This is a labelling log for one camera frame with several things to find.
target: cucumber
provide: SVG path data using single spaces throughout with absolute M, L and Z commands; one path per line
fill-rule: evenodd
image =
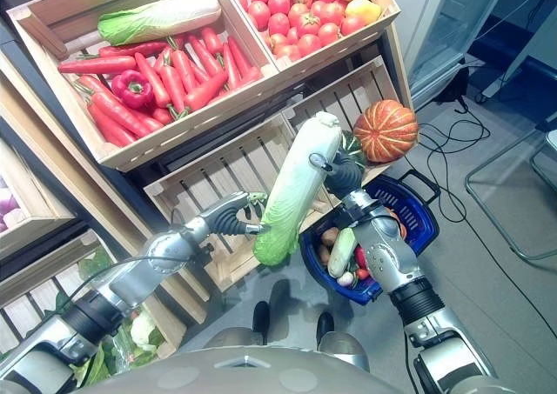
M 351 228 L 348 227 L 340 231 L 339 237 L 337 237 L 337 241 L 332 247 L 329 264 L 327 264 L 327 270 L 331 277 L 338 278 L 344 273 L 356 244 L 358 242 Z

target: metal chair leg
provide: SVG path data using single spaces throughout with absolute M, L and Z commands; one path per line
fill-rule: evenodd
M 487 159 L 484 163 L 478 165 L 476 168 L 474 168 L 473 170 L 471 170 L 468 175 L 466 175 L 466 178 L 464 180 L 464 185 L 466 187 L 466 191 L 468 191 L 468 193 L 472 196 L 472 198 L 476 201 L 476 203 L 478 204 L 478 206 L 484 211 L 484 213 L 486 213 L 486 216 L 489 218 L 489 220 L 491 220 L 491 223 L 493 223 L 493 225 L 495 226 L 495 228 L 499 231 L 499 233 L 503 236 L 503 238 L 507 241 L 507 243 L 509 244 L 511 250 L 523 261 L 540 261 L 541 259 L 546 259 L 548 257 L 553 257 L 555 255 L 557 255 L 557 249 L 555 250 L 550 250 L 544 253 L 541 253 L 539 255 L 528 255 L 526 254 L 526 252 L 514 241 L 514 239 L 507 233 L 507 231 L 505 230 L 505 228 L 503 227 L 503 225 L 500 223 L 500 221 L 497 219 L 497 217 L 493 214 L 493 212 L 487 207 L 487 205 L 481 201 L 480 195 L 478 195 L 478 193 L 472 188 L 471 185 L 471 178 L 473 175 L 475 175 L 476 173 L 478 173 L 480 170 L 484 169 L 485 167 L 487 167 L 491 162 L 495 161 L 496 159 L 498 159 L 499 157 L 501 157 L 503 154 L 507 153 L 509 150 L 515 148 L 516 146 L 518 146 L 519 144 L 521 144 L 522 142 L 524 142 L 525 140 L 527 140 L 529 137 L 531 137 L 534 133 L 538 132 L 538 130 L 536 129 L 532 129 L 530 130 L 526 135 L 524 135 L 523 137 L 520 137 L 519 139 L 517 139 L 516 141 L 512 142 L 511 144 L 509 144 L 507 147 L 503 148 L 502 150 L 500 150 L 498 153 L 496 153 L 495 155 L 493 155 L 492 157 L 490 157 L 489 159 Z M 538 153 L 540 152 L 540 150 L 537 150 L 534 153 L 534 156 L 536 156 Z
M 545 146 L 546 146 L 546 142 L 542 143 L 540 147 L 532 155 L 532 157 L 530 157 L 530 166 L 532 166 L 534 172 L 538 174 L 538 177 L 543 179 L 547 185 L 549 185 L 551 188 L 554 189 L 555 192 L 557 192 L 557 184 L 543 171 L 543 169 L 535 161 L 535 158 L 538 156 L 538 154 Z

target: person's leg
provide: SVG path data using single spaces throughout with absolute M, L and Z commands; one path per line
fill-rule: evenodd
M 247 327 L 229 327 L 217 333 L 205 344 L 205 348 L 222 346 L 249 346 L 267 344 L 269 331 L 269 304 L 260 301 L 253 309 L 252 329 Z
M 369 372 L 369 361 L 364 347 L 354 336 L 341 331 L 334 331 L 334 321 L 327 312 L 319 316 L 316 338 L 318 351 L 333 355 Z

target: pumpkin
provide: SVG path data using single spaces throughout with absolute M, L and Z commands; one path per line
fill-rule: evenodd
M 362 143 L 355 137 L 349 130 L 342 130 L 342 138 L 340 140 L 340 147 L 359 167 L 363 172 L 367 165 L 366 155 L 362 150 Z
M 418 136 L 413 111 L 394 100 L 378 101 L 360 115 L 354 135 L 371 162 L 391 162 L 406 154 Z

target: wooden crate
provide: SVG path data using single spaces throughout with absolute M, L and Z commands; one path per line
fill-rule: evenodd
M 0 309 L 4 309 L 18 333 L 16 336 L 14 329 L 2 319 L 0 351 L 14 347 L 20 337 L 41 322 L 45 310 L 55 309 L 60 287 L 70 295 L 83 282 L 77 272 L 77 262 L 95 253 L 99 247 L 114 259 L 97 234 L 88 230 L 0 283 Z M 153 317 L 166 341 L 159 347 L 159 357 L 168 357 L 179 347 L 185 326 L 155 297 L 149 297 L 143 307 Z
M 145 240 L 152 236 L 152 232 L 106 181 L 97 165 L 68 137 L 68 133 L 2 53 L 0 110 L 10 127 L 67 191 L 128 253 L 132 256 L 141 254 Z M 206 309 L 195 292 L 201 301 L 206 301 L 209 295 L 188 270 L 182 269 L 179 274 L 168 277 L 161 287 L 198 323 L 203 323 Z M 164 312 L 161 311 L 158 317 L 158 327 L 163 328 Z M 167 333 L 173 332 L 172 329 L 180 329 L 171 319 L 166 326 L 164 331 Z M 178 346 L 181 337 L 176 339 Z
M 0 104 L 0 114 L 6 109 Z M 74 218 L 73 214 L 29 170 L 25 161 L 0 139 L 0 176 L 19 205 L 12 225 L 0 233 L 0 259 Z
M 387 98 L 396 100 L 397 94 L 382 57 L 376 57 L 228 144 L 149 184 L 144 190 L 167 218 L 174 207 L 179 208 L 185 218 L 191 218 L 236 190 L 269 192 L 295 132 L 307 118 L 320 110 L 329 111 L 339 118 L 343 129 L 352 130 L 363 110 Z M 366 169 L 363 184 L 388 166 L 381 164 Z M 322 189 L 300 231 L 338 203 L 338 199 Z M 205 270 L 220 290 L 226 290 L 259 265 L 252 254 L 253 238 L 211 236 L 208 241 L 216 250 Z
M 144 190 L 167 218 L 174 207 L 185 218 L 192 218 L 237 190 L 270 192 L 293 138 L 288 123 L 277 115 Z M 321 191 L 303 227 L 331 208 L 327 195 Z M 255 213 L 252 221 L 258 221 Z M 207 240 L 215 251 L 205 270 L 220 290 L 226 290 L 259 265 L 252 254 L 253 237 L 211 235 Z
M 265 77 L 124 148 L 106 142 L 89 117 L 84 100 L 70 85 L 76 76 L 61 75 L 57 65 L 68 57 L 75 58 L 81 50 L 95 52 L 107 44 L 99 42 L 97 20 L 101 14 L 153 1 L 156 0 L 34 0 L 9 10 L 31 56 L 93 156 L 100 164 L 122 171 L 131 170 L 209 130 L 265 100 L 276 90 L 272 76 L 277 70 L 261 49 L 261 43 L 235 11 L 231 0 L 219 0 L 222 14 L 213 27 L 222 38 L 226 34 L 235 36 Z
M 248 19 L 247 13 L 242 9 L 241 5 L 236 0 L 231 0 L 231 3 L 236 7 L 236 11 L 244 18 L 245 23 L 250 27 L 254 35 L 261 42 L 261 48 L 265 51 L 269 59 L 275 63 L 279 75 L 275 78 L 277 83 L 281 85 L 289 85 L 310 76 L 312 73 L 325 68 L 327 65 L 338 61 L 355 50 L 358 50 L 367 44 L 377 40 L 383 30 L 387 28 L 400 13 L 399 6 L 394 0 L 372 0 L 374 3 L 379 4 L 382 9 L 379 19 L 365 28 L 352 33 L 349 36 L 342 37 L 335 43 L 327 45 L 325 48 L 313 52 L 307 57 L 292 63 L 288 57 L 281 57 L 276 59 L 271 51 L 265 45 L 265 41 L 257 29 L 253 26 L 252 22 Z

